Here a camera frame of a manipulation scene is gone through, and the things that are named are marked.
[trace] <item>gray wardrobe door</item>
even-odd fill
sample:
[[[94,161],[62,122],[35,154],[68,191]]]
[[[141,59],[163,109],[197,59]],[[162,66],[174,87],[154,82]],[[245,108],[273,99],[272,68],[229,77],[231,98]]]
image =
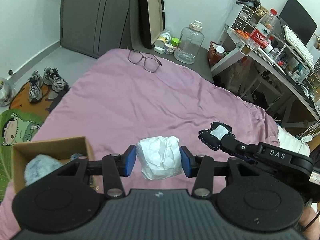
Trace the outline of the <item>gray wardrobe door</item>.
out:
[[[62,0],[62,2],[61,45],[98,57],[93,47],[100,0]]]
[[[130,34],[126,31],[127,28],[125,28],[129,23],[128,15],[129,0],[105,1],[99,36],[99,56],[102,56],[110,49],[119,48],[120,45],[122,48],[127,47],[122,39],[125,39],[126,42],[127,38],[130,39]]]

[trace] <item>person's hand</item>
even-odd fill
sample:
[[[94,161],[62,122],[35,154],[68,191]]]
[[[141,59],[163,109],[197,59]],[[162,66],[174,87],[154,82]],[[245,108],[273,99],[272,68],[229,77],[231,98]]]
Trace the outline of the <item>person's hand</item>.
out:
[[[313,210],[313,208],[305,208],[299,220],[299,224],[304,228],[314,219],[315,216],[316,212]],[[307,228],[302,234],[309,240],[319,240],[319,218],[316,221],[314,221],[313,224],[309,228]]]

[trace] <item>pink bed sheet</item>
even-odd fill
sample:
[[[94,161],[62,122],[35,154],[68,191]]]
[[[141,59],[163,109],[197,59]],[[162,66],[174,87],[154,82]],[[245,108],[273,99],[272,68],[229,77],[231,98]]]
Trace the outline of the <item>pink bed sheet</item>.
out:
[[[231,125],[244,143],[279,145],[277,125],[263,109],[216,87],[187,67],[159,58],[163,66],[149,73],[141,64],[130,63],[128,54],[128,50],[114,49],[102,56],[71,87],[33,140],[84,135],[100,160],[111,153],[123,153],[143,138],[173,135],[193,154],[226,161],[228,154],[214,152],[198,139],[198,131],[218,121]],[[131,188],[191,190],[194,179],[182,173],[149,181],[143,178],[137,160],[131,176],[122,182],[128,193]],[[214,191],[223,187],[224,178],[215,179]],[[11,211],[12,199],[10,184],[0,206],[0,239],[19,230]]]

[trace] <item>gray floor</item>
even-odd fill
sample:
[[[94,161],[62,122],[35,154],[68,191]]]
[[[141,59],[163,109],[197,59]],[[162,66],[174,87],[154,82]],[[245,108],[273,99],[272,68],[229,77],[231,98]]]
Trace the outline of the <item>gray floor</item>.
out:
[[[46,67],[57,68],[60,76],[71,86],[95,62],[95,58],[60,47],[28,70],[27,73],[16,82],[15,90],[18,92],[20,88],[28,82],[28,78],[35,70],[38,70],[42,76]],[[0,107],[0,113],[7,109],[9,109],[9,106]]]

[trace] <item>plastic bottle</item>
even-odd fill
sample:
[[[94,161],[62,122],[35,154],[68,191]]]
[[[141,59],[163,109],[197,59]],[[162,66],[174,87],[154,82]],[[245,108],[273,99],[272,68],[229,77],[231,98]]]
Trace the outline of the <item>plastic bottle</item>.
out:
[[[275,24],[276,14],[277,11],[271,9],[269,13],[267,13],[260,19],[257,26],[248,38],[248,46],[251,49],[257,50],[262,45],[263,41],[268,36],[273,28],[273,25]]]
[[[174,57],[177,60],[186,64],[195,62],[204,40],[201,25],[201,22],[195,21],[194,23],[190,23],[189,27],[182,29],[180,43],[174,52]]]
[[[165,29],[163,32],[160,33],[160,36],[155,41],[155,47],[160,47],[161,49],[168,43],[170,43],[172,38],[171,31]]]

